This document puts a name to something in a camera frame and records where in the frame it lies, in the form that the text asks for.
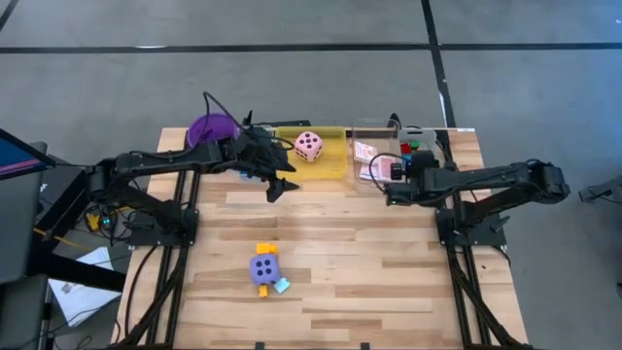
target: transparent container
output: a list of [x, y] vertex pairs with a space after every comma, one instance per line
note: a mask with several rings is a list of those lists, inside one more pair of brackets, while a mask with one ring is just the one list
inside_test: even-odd
[[399, 149], [399, 124], [393, 120], [380, 119], [364, 119], [358, 120], [352, 125], [352, 137], [349, 141], [349, 157], [353, 171], [354, 188], [358, 193], [364, 194], [382, 194], [376, 185], [369, 179], [369, 161], [356, 158], [357, 143], [373, 147], [376, 154], [391, 154], [398, 157], [384, 156], [377, 157], [373, 164], [374, 170], [380, 171], [385, 176], [374, 176], [378, 182], [378, 186], [382, 188], [382, 184], [391, 182], [388, 178], [387, 171], [393, 162], [401, 162]]

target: monitor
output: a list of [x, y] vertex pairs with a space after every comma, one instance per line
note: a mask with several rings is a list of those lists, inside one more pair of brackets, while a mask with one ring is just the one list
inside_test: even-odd
[[0, 128], [0, 180], [55, 166], [53, 159]]

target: purple die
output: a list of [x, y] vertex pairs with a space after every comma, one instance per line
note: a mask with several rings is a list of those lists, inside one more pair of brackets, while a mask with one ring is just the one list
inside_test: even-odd
[[270, 285], [279, 282], [281, 271], [274, 254], [262, 254], [251, 259], [251, 278], [256, 285]]

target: gray floor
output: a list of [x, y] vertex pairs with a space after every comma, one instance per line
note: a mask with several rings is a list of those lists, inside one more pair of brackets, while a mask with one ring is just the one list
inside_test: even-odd
[[[441, 43], [622, 41], [615, 0], [432, 0], [432, 10]], [[20, 0], [0, 32], [0, 47], [427, 40], [420, 2], [405, 0]], [[442, 58], [457, 125], [477, 129], [487, 165], [550, 160], [573, 189], [559, 205], [509, 212], [509, 254], [530, 341], [619, 348], [620, 208], [584, 204], [576, 194], [622, 174], [622, 52]], [[162, 127], [201, 114], [204, 89], [233, 114], [253, 109], [262, 121], [348, 125], [396, 112], [408, 123], [444, 126], [429, 52], [0, 54], [0, 82], [2, 127], [46, 140], [55, 155], [78, 163], [152, 150]], [[105, 244], [79, 232], [72, 238]], [[58, 344], [75, 347], [91, 334], [91, 346], [103, 346], [116, 308]]]

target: purple bowl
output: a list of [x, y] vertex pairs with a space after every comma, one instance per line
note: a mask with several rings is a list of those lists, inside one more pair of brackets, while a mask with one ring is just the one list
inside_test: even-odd
[[201, 142], [223, 140], [228, 137], [237, 138], [240, 128], [227, 115], [210, 113], [209, 116], [201, 116], [192, 123], [188, 130], [187, 142], [189, 147], [194, 147]]

